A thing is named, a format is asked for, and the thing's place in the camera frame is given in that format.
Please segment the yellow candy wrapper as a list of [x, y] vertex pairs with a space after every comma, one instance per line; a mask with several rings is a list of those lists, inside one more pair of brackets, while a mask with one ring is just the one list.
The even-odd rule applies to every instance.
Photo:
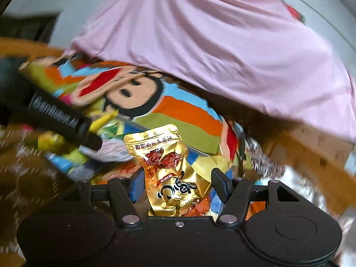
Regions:
[[91, 133], [97, 133], [97, 131], [103, 127], [104, 125], [106, 125], [106, 123], [108, 123], [109, 121], [111, 121], [113, 118], [118, 116], [118, 111], [114, 110], [114, 111], [108, 111], [105, 113], [102, 113], [97, 119], [95, 119], [92, 123], [91, 126], [89, 128], [89, 131]]

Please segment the pink bed sheet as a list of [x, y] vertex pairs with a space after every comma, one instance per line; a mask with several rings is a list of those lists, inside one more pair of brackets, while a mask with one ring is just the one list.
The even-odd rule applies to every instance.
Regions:
[[355, 80], [281, 0], [107, 0], [69, 49], [355, 140]]

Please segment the cardboard box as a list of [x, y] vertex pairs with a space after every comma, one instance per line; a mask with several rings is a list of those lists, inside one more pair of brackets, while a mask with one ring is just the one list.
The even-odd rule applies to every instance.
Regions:
[[354, 144], [307, 125], [299, 125], [288, 134], [317, 154], [344, 165]]

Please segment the colourful monkey blanket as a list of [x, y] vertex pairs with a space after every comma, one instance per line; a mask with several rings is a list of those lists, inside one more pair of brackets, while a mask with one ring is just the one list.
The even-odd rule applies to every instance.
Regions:
[[[20, 69], [91, 119], [106, 117], [109, 126], [104, 131], [108, 136], [122, 139], [141, 127], [172, 123], [187, 146], [200, 152], [189, 155], [193, 166], [203, 162], [204, 154], [212, 155], [220, 166], [238, 166], [237, 137], [227, 120], [207, 100], [166, 74], [111, 61], [88, 65], [78, 57], [29, 64], [16, 57], [1, 60], [2, 74]], [[15, 233], [22, 218], [69, 184], [36, 149], [35, 141], [40, 137], [17, 123], [1, 127], [2, 266], [19, 260]]]

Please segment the white green snack packet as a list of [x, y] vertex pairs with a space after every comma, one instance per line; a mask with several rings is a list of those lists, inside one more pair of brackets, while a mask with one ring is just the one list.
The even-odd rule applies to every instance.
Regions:
[[133, 159], [125, 143], [116, 138], [103, 140], [101, 148], [97, 151], [83, 145], [79, 146], [79, 151], [85, 156], [103, 163], [128, 162]]

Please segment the gold foil snack bag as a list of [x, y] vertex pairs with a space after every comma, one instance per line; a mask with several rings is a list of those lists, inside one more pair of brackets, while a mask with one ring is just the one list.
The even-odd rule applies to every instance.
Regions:
[[147, 198], [156, 216], [184, 216], [210, 194], [214, 168], [228, 171], [221, 156], [192, 155], [174, 124], [127, 134], [124, 143], [145, 173]]

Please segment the metal snack tray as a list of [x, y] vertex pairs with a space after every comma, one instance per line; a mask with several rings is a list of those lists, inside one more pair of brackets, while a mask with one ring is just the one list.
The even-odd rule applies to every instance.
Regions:
[[226, 122], [214, 121], [207, 132], [196, 126], [186, 128], [177, 120], [164, 122], [144, 132], [124, 131], [123, 122], [111, 119], [98, 128], [102, 146], [94, 151], [74, 147], [59, 134], [47, 131], [39, 146], [73, 180], [93, 178], [99, 165], [134, 160], [144, 170], [144, 183], [151, 215], [186, 216], [204, 201], [212, 188], [211, 172], [230, 170], [238, 150], [238, 137]]

